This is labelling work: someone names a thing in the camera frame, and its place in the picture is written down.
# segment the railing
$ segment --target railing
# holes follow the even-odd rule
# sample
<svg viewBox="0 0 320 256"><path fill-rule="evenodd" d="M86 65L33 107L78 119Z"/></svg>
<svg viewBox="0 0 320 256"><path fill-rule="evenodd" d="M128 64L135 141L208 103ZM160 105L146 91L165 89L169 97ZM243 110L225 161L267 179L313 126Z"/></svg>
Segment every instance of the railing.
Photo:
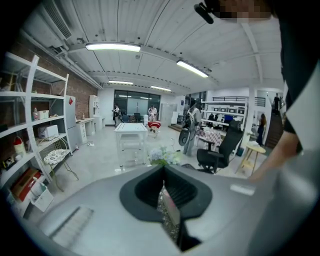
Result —
<svg viewBox="0 0 320 256"><path fill-rule="evenodd" d="M212 100L217 102L225 102L225 101L246 102L248 99L249 97L243 97L243 96L212 97Z"/></svg>
<svg viewBox="0 0 320 256"><path fill-rule="evenodd" d="M266 98L265 97L255 97L254 98L254 105L259 107L265 107L266 106Z"/></svg>
<svg viewBox="0 0 320 256"><path fill-rule="evenodd" d="M217 102L225 102L225 101L236 101L236 102L247 102L249 97L244 96L226 96L226 97L212 97L213 101ZM254 105L259 107L266 106L266 98L265 97L255 97Z"/></svg>

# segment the fluorescent light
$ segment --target fluorescent light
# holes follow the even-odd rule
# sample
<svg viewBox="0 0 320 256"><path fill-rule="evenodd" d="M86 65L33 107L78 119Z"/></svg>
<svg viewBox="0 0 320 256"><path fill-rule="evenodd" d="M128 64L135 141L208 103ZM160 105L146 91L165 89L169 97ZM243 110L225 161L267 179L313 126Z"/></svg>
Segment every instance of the fluorescent light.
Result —
<svg viewBox="0 0 320 256"><path fill-rule="evenodd" d="M113 80L110 80L110 81L109 81L109 84L133 85L134 83L133 83L133 82L124 82L124 81L113 81Z"/></svg>
<svg viewBox="0 0 320 256"><path fill-rule="evenodd" d="M114 42L100 42L100 43L87 43L85 47L88 50L124 50L132 52L140 52L140 46L129 43L114 43Z"/></svg>
<svg viewBox="0 0 320 256"><path fill-rule="evenodd" d="M163 91L166 91L166 92L170 92L170 91L171 91L170 89L161 88L161 87L157 87L157 86L151 86L150 88L152 88L152 89L158 89L158 90L163 90Z"/></svg>
<svg viewBox="0 0 320 256"><path fill-rule="evenodd" d="M190 70L190 71L198 74L199 76L201 76L203 78L208 77L208 75L205 72L201 71L200 69L195 68L194 66L191 66L190 64L188 64L182 60L178 60L176 64L187 69L187 70Z"/></svg>

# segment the red chair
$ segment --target red chair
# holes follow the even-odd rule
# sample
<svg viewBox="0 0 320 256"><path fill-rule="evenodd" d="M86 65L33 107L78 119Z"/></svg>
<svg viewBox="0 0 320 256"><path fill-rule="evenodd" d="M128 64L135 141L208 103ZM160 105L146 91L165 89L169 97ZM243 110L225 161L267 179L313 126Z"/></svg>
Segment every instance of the red chair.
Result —
<svg viewBox="0 0 320 256"><path fill-rule="evenodd" d="M150 128L149 132L155 133L155 138L158 136L158 130L161 127L161 123L159 122L148 122L148 126Z"/></svg>

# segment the black office chair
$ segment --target black office chair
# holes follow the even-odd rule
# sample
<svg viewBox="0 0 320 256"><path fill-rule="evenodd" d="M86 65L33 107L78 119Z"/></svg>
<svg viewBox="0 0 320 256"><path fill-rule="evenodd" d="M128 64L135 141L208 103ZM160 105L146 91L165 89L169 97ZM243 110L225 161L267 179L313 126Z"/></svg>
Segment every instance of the black office chair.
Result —
<svg viewBox="0 0 320 256"><path fill-rule="evenodd" d="M140 113L133 113L133 114L134 114L134 118L137 123L143 123L143 121L141 121L141 114Z"/></svg>
<svg viewBox="0 0 320 256"><path fill-rule="evenodd" d="M235 120L229 123L229 129L219 147L219 152L198 149L196 159L199 162L199 166L203 167L203 169L198 169L198 171L215 174L218 168L226 168L229 165L229 156L243 137L240 123L240 121Z"/></svg>

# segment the wooden stool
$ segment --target wooden stool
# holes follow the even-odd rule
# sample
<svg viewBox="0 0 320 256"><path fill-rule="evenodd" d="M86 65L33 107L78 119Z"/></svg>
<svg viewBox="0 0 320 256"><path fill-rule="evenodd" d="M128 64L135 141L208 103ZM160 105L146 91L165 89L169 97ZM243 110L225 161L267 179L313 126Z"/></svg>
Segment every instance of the wooden stool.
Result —
<svg viewBox="0 0 320 256"><path fill-rule="evenodd" d="M239 165L239 167L236 171L238 171L240 167L243 168L244 166L246 166L246 167L252 168L252 173L251 173L251 175L252 175L255 171L258 153L264 154L264 153L266 153L266 150L261 146L252 146L252 145L248 145L248 144L246 145L246 147L248 148L248 151L246 152L241 164ZM251 156L252 151L256 152L254 164L252 164L249 161L249 157Z"/></svg>

